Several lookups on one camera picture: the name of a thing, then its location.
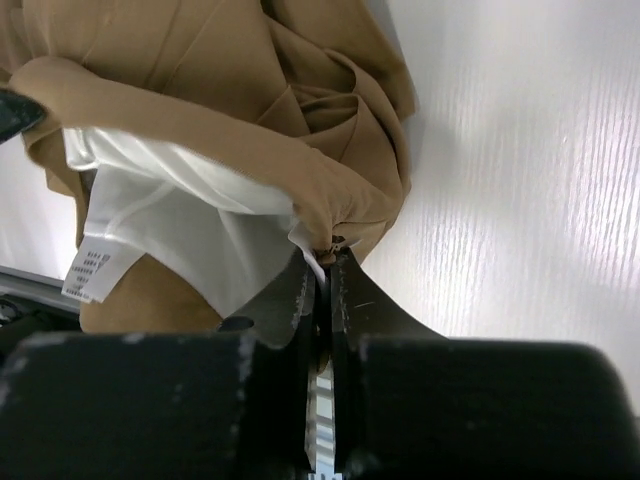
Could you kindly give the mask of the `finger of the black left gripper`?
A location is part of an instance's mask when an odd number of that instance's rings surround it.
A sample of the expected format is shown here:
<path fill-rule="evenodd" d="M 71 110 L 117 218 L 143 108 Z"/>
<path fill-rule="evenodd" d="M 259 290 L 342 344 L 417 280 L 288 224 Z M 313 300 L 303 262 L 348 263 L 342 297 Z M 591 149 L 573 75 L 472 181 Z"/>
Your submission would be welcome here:
<path fill-rule="evenodd" d="M 0 93 L 0 143 L 39 125 L 46 118 L 45 109 L 29 97 L 6 88 Z"/>

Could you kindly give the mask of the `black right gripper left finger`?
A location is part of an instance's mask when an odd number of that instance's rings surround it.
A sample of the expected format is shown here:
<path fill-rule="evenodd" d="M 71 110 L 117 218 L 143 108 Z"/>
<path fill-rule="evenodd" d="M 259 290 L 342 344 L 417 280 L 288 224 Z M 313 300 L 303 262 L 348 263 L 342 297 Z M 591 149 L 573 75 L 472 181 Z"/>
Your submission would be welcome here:
<path fill-rule="evenodd" d="M 50 333 L 1 372 L 5 479 L 303 479 L 316 278 L 300 253 L 215 331 Z"/>

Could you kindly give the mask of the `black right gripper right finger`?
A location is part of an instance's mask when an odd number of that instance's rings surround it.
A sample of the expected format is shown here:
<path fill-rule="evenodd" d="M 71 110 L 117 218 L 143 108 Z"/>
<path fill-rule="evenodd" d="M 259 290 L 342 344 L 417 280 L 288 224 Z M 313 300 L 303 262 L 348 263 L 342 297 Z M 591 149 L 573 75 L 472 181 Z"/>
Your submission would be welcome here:
<path fill-rule="evenodd" d="M 341 251 L 330 269 L 336 470 L 346 479 L 635 479 L 621 379 L 577 343 L 448 339 Z"/>

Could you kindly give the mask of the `tan brown skirt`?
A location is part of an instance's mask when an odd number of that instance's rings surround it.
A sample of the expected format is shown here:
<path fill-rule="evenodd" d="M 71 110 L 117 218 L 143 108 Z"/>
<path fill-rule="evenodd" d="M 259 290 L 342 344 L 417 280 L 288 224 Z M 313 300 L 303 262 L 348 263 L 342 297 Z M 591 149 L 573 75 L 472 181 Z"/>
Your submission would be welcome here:
<path fill-rule="evenodd" d="M 5 1 L 1 82 L 44 109 L 87 333 L 215 328 L 295 253 L 365 259 L 410 190 L 409 70 L 362 1 Z"/>

